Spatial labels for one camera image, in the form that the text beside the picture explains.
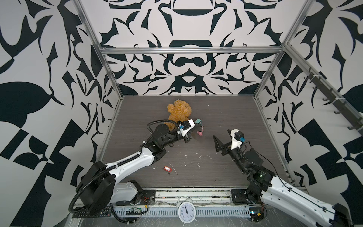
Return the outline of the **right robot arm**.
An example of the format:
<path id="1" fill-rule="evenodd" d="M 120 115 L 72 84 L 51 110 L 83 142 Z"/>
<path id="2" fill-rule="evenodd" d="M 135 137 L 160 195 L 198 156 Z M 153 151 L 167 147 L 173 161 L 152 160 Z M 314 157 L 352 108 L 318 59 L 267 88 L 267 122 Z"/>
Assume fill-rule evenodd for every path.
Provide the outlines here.
<path id="1" fill-rule="evenodd" d="M 252 203 L 266 204 L 299 220 L 308 227 L 352 227 L 348 209 L 337 203 L 325 203 L 284 181 L 278 174 L 263 166 L 263 156 L 255 149 L 242 152 L 243 133 L 231 136 L 224 144 L 213 136 L 216 152 L 229 155 L 240 172 L 247 176 L 249 186 L 246 199 Z"/>

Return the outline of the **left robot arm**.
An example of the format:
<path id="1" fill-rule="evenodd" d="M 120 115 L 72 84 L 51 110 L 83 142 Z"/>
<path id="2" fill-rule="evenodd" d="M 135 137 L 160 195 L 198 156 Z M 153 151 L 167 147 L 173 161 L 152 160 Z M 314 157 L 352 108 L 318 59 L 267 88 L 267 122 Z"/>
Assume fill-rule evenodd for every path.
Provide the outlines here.
<path id="1" fill-rule="evenodd" d="M 121 186 L 118 183 L 158 162 L 167 153 L 167 146 L 181 140 L 188 143 L 194 131 L 203 132 L 200 119 L 184 122 L 158 120 L 147 124 L 147 129 L 151 135 L 136 153 L 108 164 L 98 161 L 91 166 L 76 188 L 76 194 L 68 207 L 69 213 L 86 211 L 95 215 L 112 203 L 140 201 L 143 189 L 135 180 L 122 183 Z"/>

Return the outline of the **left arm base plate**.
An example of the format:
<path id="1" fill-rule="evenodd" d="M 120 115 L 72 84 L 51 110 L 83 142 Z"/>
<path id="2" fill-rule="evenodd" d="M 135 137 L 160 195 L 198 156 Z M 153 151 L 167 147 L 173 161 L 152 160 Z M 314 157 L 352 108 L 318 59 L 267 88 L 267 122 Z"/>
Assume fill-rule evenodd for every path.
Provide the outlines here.
<path id="1" fill-rule="evenodd" d="M 156 197 L 156 190 L 144 190 L 142 193 L 137 193 L 131 201 L 118 201 L 116 206 L 131 206 L 145 205 L 145 203 L 153 203 Z"/>

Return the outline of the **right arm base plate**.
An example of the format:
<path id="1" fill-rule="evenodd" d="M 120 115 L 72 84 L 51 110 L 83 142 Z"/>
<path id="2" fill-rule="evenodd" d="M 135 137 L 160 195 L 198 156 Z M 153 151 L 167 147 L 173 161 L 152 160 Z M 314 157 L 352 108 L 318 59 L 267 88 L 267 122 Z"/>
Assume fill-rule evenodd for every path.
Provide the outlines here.
<path id="1" fill-rule="evenodd" d="M 254 204 L 254 194 L 248 189 L 232 189 L 232 202 L 235 205 Z"/>

